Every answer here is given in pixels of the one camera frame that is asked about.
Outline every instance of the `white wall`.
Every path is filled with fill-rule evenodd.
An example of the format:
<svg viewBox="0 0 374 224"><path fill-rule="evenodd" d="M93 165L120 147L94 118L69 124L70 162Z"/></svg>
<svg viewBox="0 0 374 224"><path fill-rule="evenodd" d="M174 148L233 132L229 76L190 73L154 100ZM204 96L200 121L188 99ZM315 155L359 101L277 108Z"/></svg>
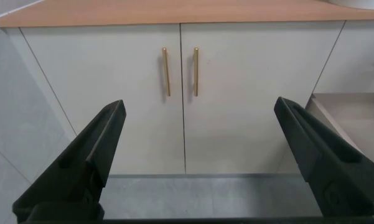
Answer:
<svg viewBox="0 0 374 224"><path fill-rule="evenodd" d="M33 1L0 0L0 14ZM15 223L12 203L70 142L47 94L0 29L0 224Z"/></svg>

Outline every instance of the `cabinet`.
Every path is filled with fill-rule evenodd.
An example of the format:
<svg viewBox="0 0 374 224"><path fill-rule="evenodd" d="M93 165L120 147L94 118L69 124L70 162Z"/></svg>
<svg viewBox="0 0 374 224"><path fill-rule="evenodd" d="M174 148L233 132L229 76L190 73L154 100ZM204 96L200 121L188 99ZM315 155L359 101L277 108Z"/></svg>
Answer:
<svg viewBox="0 0 374 224"><path fill-rule="evenodd" d="M314 93L374 93L374 21L347 21Z"/></svg>
<svg viewBox="0 0 374 224"><path fill-rule="evenodd" d="M22 32L77 134L104 105L124 100L127 118L111 174L185 172L178 24Z"/></svg>
<svg viewBox="0 0 374 224"><path fill-rule="evenodd" d="M343 23L182 24L186 172L277 172L290 149L276 99L306 105Z"/></svg>
<svg viewBox="0 0 374 224"><path fill-rule="evenodd" d="M76 133L104 105L124 100L128 115L111 174L268 174L298 172L273 111L276 99L306 105L343 24L22 32ZM168 51L170 96L163 47ZM197 63L194 48L199 49Z"/></svg>

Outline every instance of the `wall tile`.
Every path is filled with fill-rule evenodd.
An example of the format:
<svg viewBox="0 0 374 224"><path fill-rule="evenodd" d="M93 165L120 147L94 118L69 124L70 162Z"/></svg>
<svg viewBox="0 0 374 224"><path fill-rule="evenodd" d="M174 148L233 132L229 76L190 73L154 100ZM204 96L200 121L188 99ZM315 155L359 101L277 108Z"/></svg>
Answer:
<svg viewBox="0 0 374 224"><path fill-rule="evenodd" d="M0 224L9 218L12 203L29 185L30 183L0 154Z"/></svg>
<svg viewBox="0 0 374 224"><path fill-rule="evenodd" d="M0 151L33 181L62 135L51 107L0 30Z"/></svg>

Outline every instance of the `countertop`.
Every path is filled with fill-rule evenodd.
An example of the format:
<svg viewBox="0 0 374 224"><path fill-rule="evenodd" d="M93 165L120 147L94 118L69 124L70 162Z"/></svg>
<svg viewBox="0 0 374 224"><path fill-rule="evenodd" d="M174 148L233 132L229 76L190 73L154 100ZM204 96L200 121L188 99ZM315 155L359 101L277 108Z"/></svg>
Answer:
<svg viewBox="0 0 374 224"><path fill-rule="evenodd" d="M370 20L374 10L325 0L45 0L0 17L0 27Z"/></svg>

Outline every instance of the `grout line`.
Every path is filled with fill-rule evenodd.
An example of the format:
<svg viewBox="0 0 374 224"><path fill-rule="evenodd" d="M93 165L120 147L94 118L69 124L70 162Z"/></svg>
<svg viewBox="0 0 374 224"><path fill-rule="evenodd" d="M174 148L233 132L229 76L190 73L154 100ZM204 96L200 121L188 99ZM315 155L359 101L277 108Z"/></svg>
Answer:
<svg viewBox="0 0 374 224"><path fill-rule="evenodd" d="M19 175L21 175L29 184L32 184L25 176L24 174L19 171L15 166L14 164L12 164L12 162L10 160L8 160L8 158L0 151L0 155L3 156L3 158L8 162L10 163L10 165L18 172Z"/></svg>
<svg viewBox="0 0 374 224"><path fill-rule="evenodd" d="M38 0L38 1L36 1L36 2L32 2L32 3L30 3L30 4L26 4L25 6L21 6L21 7L18 7L18 8L16 8L16 9L10 10L10 11L8 11L8 12L4 12L4 13L0 14L0 17L6 16L6 15L8 15L8 14L10 14L10 13L13 13L13 12L16 12L16 11L18 11L18 10L24 9L24 8L26 8L26 7L32 6L32 5L37 4L37 3L39 3L39 2L42 2L42 1L44 1L44 0Z"/></svg>
<svg viewBox="0 0 374 224"><path fill-rule="evenodd" d="M182 97L182 133L184 137L184 172L187 174L187 158L185 157L185 120L184 120L184 84L182 76L182 42L181 42L181 24L179 24L180 34L180 61L181 61L181 97Z"/></svg>
<svg viewBox="0 0 374 224"><path fill-rule="evenodd" d="M316 82L316 85L315 85L314 88L312 89L311 95L314 94L314 90L316 89L316 87L317 87L317 85L318 85L318 82L319 82L319 79L321 78L321 76L322 76L322 74L323 74L323 72L324 72L324 70L325 70L325 67L326 67L326 65L328 64L329 58L330 58L330 56L332 55L332 52L333 52L334 49L335 49L336 43L337 43L337 41L339 40L340 35L342 34L342 31L343 31L343 28L344 28L344 25L346 24L346 22L347 22L347 21L344 21L343 26L342 26L342 28L340 29L340 32L339 32L339 34L338 34L338 36L337 36L337 38L336 38L336 41L335 41L335 43L334 43L334 46L333 46L332 49L330 50L330 52L329 52L329 56L328 56L328 58L326 59L326 62L325 62L325 64L324 64L324 67L322 68L321 73L319 74L319 77L318 77L318 80L317 80L317 82Z"/></svg>
<svg viewBox="0 0 374 224"><path fill-rule="evenodd" d="M47 76L45 75L42 66L40 65L40 63L39 63L39 61L38 61L38 59L37 59L35 53L34 53L33 50L32 50L32 47L30 46L29 42L27 41L27 39L26 39L26 37L25 37L25 35L24 35L22 29L21 29L20 27L18 27L18 29L19 29L19 31L21 32L22 36L24 37L24 39L25 39L25 41L26 41L26 44L27 44L27 46L29 47L30 51L32 52L32 55L33 55L33 57L35 58L37 64L39 65L39 68L40 68L40 70L42 71L45 80L46 80L47 83L49 84L49 86L50 86L50 88L51 88L51 91L52 91L52 93L53 93L54 96L55 96L55 99L57 99L58 104L60 105L62 112L64 113L65 117L67 118L70 127L72 128L73 132L74 132L75 135L77 136L76 131L75 131L75 128L73 128L72 123L70 122L70 120L69 120L69 118L68 118L68 115L66 114L65 110L63 109L63 107L62 107L62 105L61 105L61 102L59 101L59 99L58 99L58 97L57 97L57 94L55 94L54 89L52 88L51 83L49 82L49 79L48 79Z"/></svg>

